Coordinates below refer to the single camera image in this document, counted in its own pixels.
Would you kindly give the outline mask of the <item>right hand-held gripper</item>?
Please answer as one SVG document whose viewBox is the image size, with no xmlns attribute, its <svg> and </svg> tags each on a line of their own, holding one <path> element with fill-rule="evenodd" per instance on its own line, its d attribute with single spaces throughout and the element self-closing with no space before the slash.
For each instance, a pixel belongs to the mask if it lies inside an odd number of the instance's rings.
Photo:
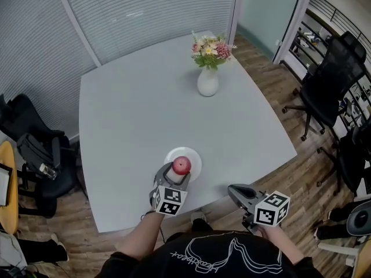
<svg viewBox="0 0 371 278">
<path fill-rule="evenodd" d="M 242 225 L 252 233 L 257 230 L 256 225 L 280 226 L 288 214 L 290 197 L 278 191 L 266 194 L 244 184 L 229 185 L 227 191 L 236 206 L 246 212 Z"/>
</svg>

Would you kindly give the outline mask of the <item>red apple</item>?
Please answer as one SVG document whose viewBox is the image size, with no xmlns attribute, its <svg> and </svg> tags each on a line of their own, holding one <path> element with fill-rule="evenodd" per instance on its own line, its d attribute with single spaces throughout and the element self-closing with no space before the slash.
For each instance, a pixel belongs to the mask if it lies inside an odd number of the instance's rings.
<svg viewBox="0 0 371 278">
<path fill-rule="evenodd" d="M 177 175 L 186 175 L 191 170 L 191 162 L 186 156 L 177 157 L 172 163 L 172 169 Z"/>
</svg>

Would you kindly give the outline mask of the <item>white plate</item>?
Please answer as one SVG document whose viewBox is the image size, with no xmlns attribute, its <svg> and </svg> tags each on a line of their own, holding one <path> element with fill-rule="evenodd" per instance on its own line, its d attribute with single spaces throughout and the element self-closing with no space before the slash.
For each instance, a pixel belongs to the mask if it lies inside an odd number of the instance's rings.
<svg viewBox="0 0 371 278">
<path fill-rule="evenodd" d="M 195 181 L 201 173 L 202 170 L 202 160 L 199 154 L 192 148 L 189 147 L 177 147 L 171 150 L 165 157 L 163 161 L 164 164 L 174 161 L 179 156 L 186 156 L 191 162 L 190 169 L 190 183 Z"/>
</svg>

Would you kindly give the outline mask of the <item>person's right forearm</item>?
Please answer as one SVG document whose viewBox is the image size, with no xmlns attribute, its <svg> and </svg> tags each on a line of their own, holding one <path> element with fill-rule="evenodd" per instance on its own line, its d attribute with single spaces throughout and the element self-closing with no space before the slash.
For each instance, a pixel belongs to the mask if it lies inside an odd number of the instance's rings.
<svg viewBox="0 0 371 278">
<path fill-rule="evenodd" d="M 304 254 L 289 239 L 280 226 L 258 225 L 257 227 L 262 236 L 278 247 L 289 258 L 292 264 L 295 265 L 304 259 Z"/>
</svg>

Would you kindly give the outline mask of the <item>person's shoe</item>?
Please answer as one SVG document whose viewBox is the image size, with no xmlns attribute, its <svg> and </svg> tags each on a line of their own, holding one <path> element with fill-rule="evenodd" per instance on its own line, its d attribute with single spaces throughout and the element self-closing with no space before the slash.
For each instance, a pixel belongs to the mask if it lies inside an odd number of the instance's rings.
<svg viewBox="0 0 371 278">
<path fill-rule="evenodd" d="M 51 236 L 50 236 L 50 238 L 59 246 L 59 247 L 61 247 L 62 249 L 63 249 L 63 251 L 64 251 L 64 255 L 66 256 L 66 258 L 65 259 L 63 259 L 63 261 L 69 261 L 70 259 L 69 259 L 69 256 L 68 256 L 68 253 L 67 253 L 67 249 L 66 249 L 66 247 L 65 247 L 65 245 L 61 242 L 61 241 L 59 241 L 58 240 L 58 237 L 57 237 L 57 235 L 55 234 L 55 233 L 52 233 L 51 234 Z"/>
<path fill-rule="evenodd" d="M 196 210 L 191 214 L 191 223 L 193 224 L 195 220 L 203 220 L 207 222 L 206 215 L 201 209 Z"/>
</svg>

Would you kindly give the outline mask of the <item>light grey table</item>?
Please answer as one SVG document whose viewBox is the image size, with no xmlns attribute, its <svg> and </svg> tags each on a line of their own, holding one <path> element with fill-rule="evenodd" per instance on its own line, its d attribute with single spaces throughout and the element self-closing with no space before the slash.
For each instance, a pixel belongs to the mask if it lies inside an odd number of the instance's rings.
<svg viewBox="0 0 371 278">
<path fill-rule="evenodd" d="M 232 58 L 219 66 L 219 89 L 204 97 L 191 35 L 107 63 L 81 79 L 79 138 L 89 203 L 99 232 L 135 227 L 166 155 L 177 147 L 201 157 L 182 213 L 251 184 L 296 156 L 253 79 Z"/>
</svg>

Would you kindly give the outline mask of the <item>person's black printed t-shirt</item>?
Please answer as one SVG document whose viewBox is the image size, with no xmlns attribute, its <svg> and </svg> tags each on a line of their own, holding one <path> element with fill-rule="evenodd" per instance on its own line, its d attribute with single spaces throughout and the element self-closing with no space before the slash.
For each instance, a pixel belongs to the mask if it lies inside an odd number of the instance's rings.
<svg viewBox="0 0 371 278">
<path fill-rule="evenodd" d="M 273 243 L 238 231 L 185 233 L 138 261 L 113 253 L 96 278 L 323 278 L 312 258 L 297 264 Z"/>
</svg>

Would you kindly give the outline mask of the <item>black shoe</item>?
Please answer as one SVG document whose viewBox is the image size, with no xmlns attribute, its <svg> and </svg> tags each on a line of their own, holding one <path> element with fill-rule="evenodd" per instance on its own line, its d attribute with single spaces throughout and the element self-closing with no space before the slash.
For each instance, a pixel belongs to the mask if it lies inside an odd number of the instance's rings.
<svg viewBox="0 0 371 278">
<path fill-rule="evenodd" d="M 346 220 L 354 209 L 354 202 L 347 203 L 343 207 L 336 207 L 329 211 L 328 219 L 333 222 L 340 222 Z"/>
<path fill-rule="evenodd" d="M 314 232 L 314 237 L 318 240 L 341 239 L 352 237 L 347 230 L 346 224 L 320 226 Z"/>
</svg>

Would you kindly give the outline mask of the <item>white ceramic vase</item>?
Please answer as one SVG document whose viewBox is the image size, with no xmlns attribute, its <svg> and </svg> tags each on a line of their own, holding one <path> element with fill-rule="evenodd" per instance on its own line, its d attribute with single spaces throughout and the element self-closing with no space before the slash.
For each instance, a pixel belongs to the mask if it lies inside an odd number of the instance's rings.
<svg viewBox="0 0 371 278">
<path fill-rule="evenodd" d="M 197 88 L 199 93 L 205 97 L 214 96 L 219 89 L 217 70 L 205 67 L 198 77 Z"/>
</svg>

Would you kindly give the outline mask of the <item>black mesh office chair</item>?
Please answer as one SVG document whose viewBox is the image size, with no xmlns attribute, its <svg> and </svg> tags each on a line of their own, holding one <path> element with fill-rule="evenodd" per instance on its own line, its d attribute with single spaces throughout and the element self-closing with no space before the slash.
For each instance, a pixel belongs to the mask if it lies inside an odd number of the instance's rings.
<svg viewBox="0 0 371 278">
<path fill-rule="evenodd" d="M 337 176 L 337 189 L 333 192 L 336 196 L 345 183 L 348 189 L 357 194 L 361 179 L 365 175 L 365 164 L 371 162 L 371 118 L 362 126 L 354 126 L 344 137 L 333 144 L 336 154 L 332 155 L 325 148 L 317 149 L 324 153 L 332 162 L 333 167 L 317 182 L 320 187 L 333 173 Z"/>
<path fill-rule="evenodd" d="M 324 60 L 308 72 L 301 88 L 295 89 L 293 95 L 300 96 L 303 105 L 287 105 L 289 109 L 307 113 L 304 134 L 301 140 L 307 139 L 311 119 L 320 125 L 320 133 L 330 129 L 340 115 L 340 101 L 352 85 L 366 74 L 366 49 L 349 31 L 341 36 L 332 36 Z"/>
</svg>

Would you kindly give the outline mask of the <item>clear water bottle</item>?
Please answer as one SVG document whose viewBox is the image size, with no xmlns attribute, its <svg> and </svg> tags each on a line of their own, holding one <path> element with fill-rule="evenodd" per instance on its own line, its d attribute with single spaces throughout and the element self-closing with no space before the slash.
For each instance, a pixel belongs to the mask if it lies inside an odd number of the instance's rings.
<svg viewBox="0 0 371 278">
<path fill-rule="evenodd" d="M 39 171 L 51 180 L 55 180 L 57 177 L 56 171 L 44 163 L 40 165 Z"/>
</svg>

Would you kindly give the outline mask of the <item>black bag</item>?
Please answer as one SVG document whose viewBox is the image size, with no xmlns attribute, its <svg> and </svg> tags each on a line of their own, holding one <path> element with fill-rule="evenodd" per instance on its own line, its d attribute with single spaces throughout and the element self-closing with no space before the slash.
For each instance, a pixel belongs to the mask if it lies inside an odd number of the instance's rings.
<svg viewBox="0 0 371 278">
<path fill-rule="evenodd" d="M 51 140 L 51 144 L 43 146 L 34 136 L 26 133 L 17 140 L 17 150 L 28 166 L 39 171 L 42 163 L 58 169 L 61 163 L 61 148 L 58 137 Z"/>
</svg>

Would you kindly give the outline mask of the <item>black edged notebook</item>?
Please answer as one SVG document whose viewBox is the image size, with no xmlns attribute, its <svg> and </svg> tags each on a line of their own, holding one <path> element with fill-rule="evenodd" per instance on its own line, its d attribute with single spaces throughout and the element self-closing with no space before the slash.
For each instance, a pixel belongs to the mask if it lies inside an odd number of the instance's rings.
<svg viewBox="0 0 371 278">
<path fill-rule="evenodd" d="M 0 163 L 0 206 L 9 203 L 10 180 L 13 169 Z"/>
</svg>

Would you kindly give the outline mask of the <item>cluttered office desk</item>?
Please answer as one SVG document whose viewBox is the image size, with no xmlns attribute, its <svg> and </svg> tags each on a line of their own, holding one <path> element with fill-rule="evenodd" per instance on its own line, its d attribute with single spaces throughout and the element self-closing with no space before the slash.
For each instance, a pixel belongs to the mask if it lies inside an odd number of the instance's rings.
<svg viewBox="0 0 371 278">
<path fill-rule="evenodd" d="M 319 66 L 327 53 L 328 43 L 310 28 L 301 25 L 291 44 L 290 52 L 306 68 Z"/>
</svg>

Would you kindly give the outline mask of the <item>frosted glass door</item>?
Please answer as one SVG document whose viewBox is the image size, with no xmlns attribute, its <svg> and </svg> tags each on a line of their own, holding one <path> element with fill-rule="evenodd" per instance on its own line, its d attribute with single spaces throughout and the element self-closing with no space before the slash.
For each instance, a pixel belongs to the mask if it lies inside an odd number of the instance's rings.
<svg viewBox="0 0 371 278">
<path fill-rule="evenodd" d="M 273 60 L 282 41 L 297 0 L 242 0 L 237 33 L 242 35 L 268 59 Z"/>
</svg>

